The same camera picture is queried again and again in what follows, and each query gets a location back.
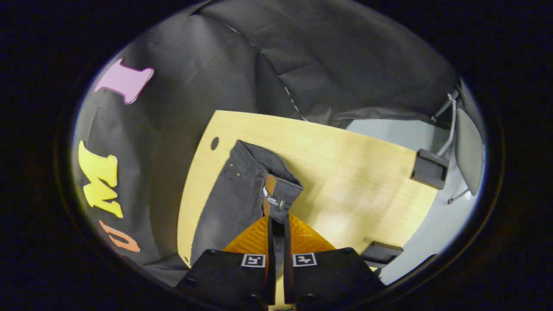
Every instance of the black jeans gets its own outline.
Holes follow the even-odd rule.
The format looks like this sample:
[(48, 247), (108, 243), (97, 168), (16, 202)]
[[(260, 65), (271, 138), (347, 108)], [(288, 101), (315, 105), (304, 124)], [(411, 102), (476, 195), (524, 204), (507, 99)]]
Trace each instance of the black jeans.
[(267, 204), (271, 218), (282, 223), (302, 190), (300, 181), (277, 154), (236, 141), (200, 215), (191, 265), (207, 249), (225, 248), (263, 217)]

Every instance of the yellow letter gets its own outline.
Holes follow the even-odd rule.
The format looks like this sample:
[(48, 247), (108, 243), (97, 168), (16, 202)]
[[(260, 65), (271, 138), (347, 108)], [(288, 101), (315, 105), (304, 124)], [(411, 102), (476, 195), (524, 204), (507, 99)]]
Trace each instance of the yellow letter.
[[(123, 212), (119, 203), (106, 200), (115, 199), (117, 193), (110, 187), (117, 185), (117, 158), (113, 155), (107, 158), (95, 155), (85, 148), (85, 143), (79, 143), (79, 166), (82, 172), (90, 183), (82, 189), (85, 193), (86, 200), (91, 207), (98, 206), (99, 208), (113, 213), (119, 218), (123, 218)], [(106, 186), (100, 179), (106, 181), (110, 186)]]
[(119, 240), (116, 240), (113, 238), (113, 236), (109, 236), (109, 238), (111, 239), (111, 241), (119, 246), (120, 248), (124, 248), (128, 251), (131, 251), (131, 252), (135, 252), (135, 253), (138, 253), (140, 251), (140, 247), (138, 246), (138, 244), (136, 243), (136, 241), (134, 241), (130, 236), (122, 233), (121, 231), (118, 231), (118, 230), (115, 230), (114, 228), (111, 228), (111, 227), (108, 227), (106, 225), (104, 225), (104, 223), (99, 220), (100, 222), (100, 226), (102, 226), (102, 228), (108, 233), (108, 234), (113, 234), (115, 236), (118, 236), (124, 240), (127, 241), (127, 243), (123, 243)]

